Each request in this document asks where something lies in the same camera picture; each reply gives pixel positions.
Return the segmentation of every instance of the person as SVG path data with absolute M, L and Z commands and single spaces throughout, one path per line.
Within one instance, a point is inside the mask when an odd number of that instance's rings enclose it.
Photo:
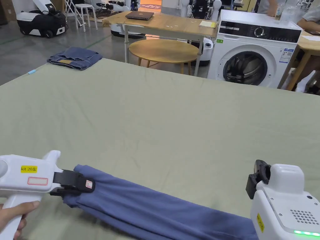
M 307 12 L 313 3 L 313 0 L 260 0 L 257 13 L 267 14 L 268 16 L 274 17 L 278 8 L 278 4 L 282 3 L 299 6 L 305 12 Z
M 309 9 L 309 11 L 302 17 L 302 19 L 297 24 L 304 30 L 320 32 L 320 5 L 316 8 Z M 297 55 L 297 60 L 301 61 L 303 55 L 304 51 L 300 50 Z M 302 70 L 297 80 L 297 83 L 299 83 L 305 77 L 309 76 L 314 70 L 320 70 L 320 57 L 313 55 L 310 57 L 305 68 Z
M 22 215 L 22 219 L 18 226 L 18 230 L 14 235 L 14 240 L 21 235 L 22 229 L 26 226 L 26 215 L 33 210 L 35 210 L 39 206 L 40 202 L 29 202 L 29 203 L 22 203 L 16 207 L 2 209 L 3 204 L 0 204 L 0 233 L 2 230 L 7 226 L 7 224 L 15 217 Z

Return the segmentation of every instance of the round stool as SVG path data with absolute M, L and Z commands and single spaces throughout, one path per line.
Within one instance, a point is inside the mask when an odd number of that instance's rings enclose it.
M 169 39 L 147 39 L 137 41 L 129 46 L 129 51 L 141 60 L 147 60 L 147 68 L 151 62 L 179 63 L 183 74 L 184 63 L 188 63 L 188 73 L 191 75 L 191 62 L 198 57 L 199 49 L 191 44 Z
M 81 18 L 82 18 L 82 26 L 83 26 L 83 31 L 85 32 L 85 26 L 84 26 L 84 17 L 83 17 L 83 9 L 85 8 L 87 11 L 87 18 L 88 18 L 88 24 L 90 27 L 90 19 L 89 19 L 89 8 L 92 9 L 93 11 L 93 17 L 94 17 L 94 23 L 96 25 L 96 29 L 98 30 L 98 26 L 97 26 L 97 17 L 96 17 L 96 12 L 94 10 L 94 7 L 91 4 L 75 4 L 76 8 L 81 8 Z

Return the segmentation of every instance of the gray floor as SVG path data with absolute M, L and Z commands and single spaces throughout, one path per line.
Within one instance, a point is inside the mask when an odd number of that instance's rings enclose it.
M 104 58 L 124 62 L 124 39 L 111 35 L 110 28 L 99 25 L 96 30 L 87 26 L 87 31 L 83 32 L 82 29 L 76 31 L 74 22 L 69 25 L 65 34 L 52 39 L 23 36 L 16 22 L 0 26 L 0 85 L 45 64 L 49 56 L 70 46 L 87 48 L 99 52 Z M 130 63 L 137 62 L 137 58 L 130 55 Z M 180 72 L 180 67 L 173 64 L 159 63 L 151 68 Z M 207 72 L 208 67 L 201 67 L 198 76 L 206 77 Z

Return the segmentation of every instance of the mattress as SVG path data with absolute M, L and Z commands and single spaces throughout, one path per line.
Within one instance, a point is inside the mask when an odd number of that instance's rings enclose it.
M 193 203 L 249 217 L 256 159 L 298 165 L 320 199 L 320 98 L 102 59 L 45 64 L 0 87 L 0 153 L 87 164 Z M 60 197 L 29 214 L 28 240 L 125 240 Z

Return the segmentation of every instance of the finger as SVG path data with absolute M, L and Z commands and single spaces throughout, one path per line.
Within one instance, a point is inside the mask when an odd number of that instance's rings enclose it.
M 27 220 L 22 219 L 19 223 L 18 230 L 22 230 L 27 225 Z
M 18 230 L 18 231 L 16 231 L 16 233 L 14 234 L 14 240 L 17 240 L 18 239 L 18 237 L 20 237 L 20 235 L 21 235 L 21 230 Z
M 39 206 L 40 202 L 21 203 L 16 207 L 6 208 L 1 210 L 4 215 L 4 220 L 8 223 L 11 219 L 32 212 Z

